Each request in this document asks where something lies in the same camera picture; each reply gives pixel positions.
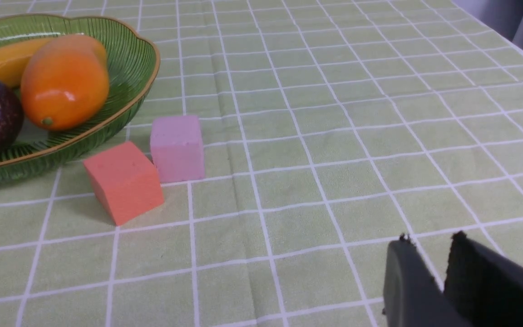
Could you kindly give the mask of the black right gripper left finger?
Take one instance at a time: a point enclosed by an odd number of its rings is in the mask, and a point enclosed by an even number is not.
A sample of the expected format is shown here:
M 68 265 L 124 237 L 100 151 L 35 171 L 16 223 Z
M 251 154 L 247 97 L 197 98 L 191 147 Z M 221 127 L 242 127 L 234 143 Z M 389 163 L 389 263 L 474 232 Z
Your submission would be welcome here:
M 469 327 L 442 294 L 409 235 L 387 247 L 383 287 L 389 327 Z

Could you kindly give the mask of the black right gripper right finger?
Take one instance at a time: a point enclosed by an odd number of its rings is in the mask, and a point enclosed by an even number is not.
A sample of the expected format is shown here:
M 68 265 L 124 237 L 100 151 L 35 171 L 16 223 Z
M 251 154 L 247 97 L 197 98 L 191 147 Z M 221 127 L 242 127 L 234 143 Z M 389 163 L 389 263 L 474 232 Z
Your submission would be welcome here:
M 474 327 L 523 327 L 523 267 L 461 231 L 452 236 L 443 293 Z

